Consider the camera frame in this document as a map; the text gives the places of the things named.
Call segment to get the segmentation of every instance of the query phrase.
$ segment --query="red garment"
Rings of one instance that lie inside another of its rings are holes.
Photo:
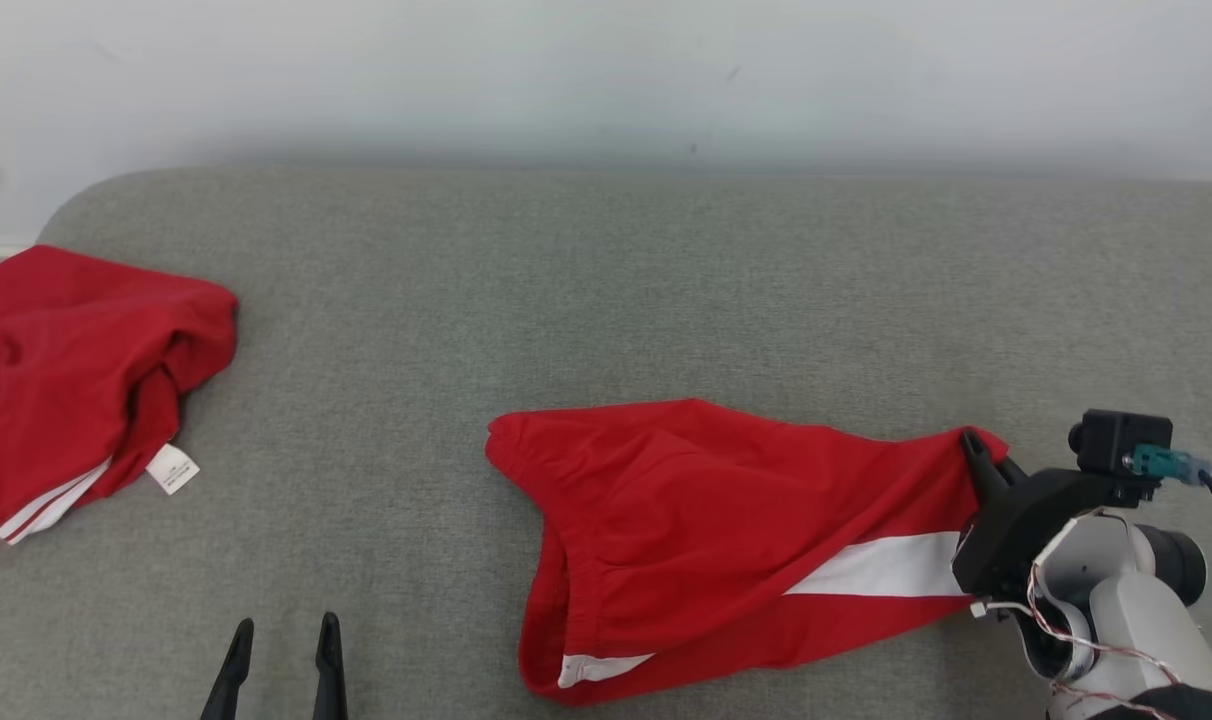
[[[545,514],[525,682],[588,705],[966,607],[950,560],[977,503],[960,436],[880,442],[699,400],[502,416],[486,455]]]
[[[0,538],[131,484],[223,370],[238,301],[216,284],[33,247],[0,264]]]

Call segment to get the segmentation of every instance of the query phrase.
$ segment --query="gray couch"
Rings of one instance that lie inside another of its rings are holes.
[[[511,410],[708,398],[873,438],[978,424],[1071,464],[1090,406],[1212,459],[1212,184],[191,168],[90,188],[42,242],[222,282],[202,473],[0,542],[0,720],[194,719],[238,621],[241,718],[310,716],[324,610],[355,720],[1040,718],[1010,625],[955,616],[788,672],[566,710],[515,661],[541,516]],[[1167,487],[1147,519],[1194,536]]]

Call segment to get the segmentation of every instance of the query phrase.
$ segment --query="blue connector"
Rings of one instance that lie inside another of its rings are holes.
[[[1197,473],[1206,470],[1210,473],[1210,462],[1168,447],[1155,445],[1137,445],[1134,455],[1122,458],[1130,461],[1127,465],[1136,475],[1151,475],[1151,478],[1173,478],[1187,486],[1201,487],[1201,478]]]

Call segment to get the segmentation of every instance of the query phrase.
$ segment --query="white wall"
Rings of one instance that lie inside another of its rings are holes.
[[[296,155],[1212,179],[1212,0],[0,0],[0,242]]]

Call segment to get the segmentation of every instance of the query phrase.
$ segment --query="red shorts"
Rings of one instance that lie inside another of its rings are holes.
[[[966,607],[950,561],[977,503],[960,436],[880,442],[699,400],[502,416],[486,455],[545,514],[525,682],[587,705]]]
[[[234,354],[216,284],[55,247],[0,264],[0,538],[132,482]]]

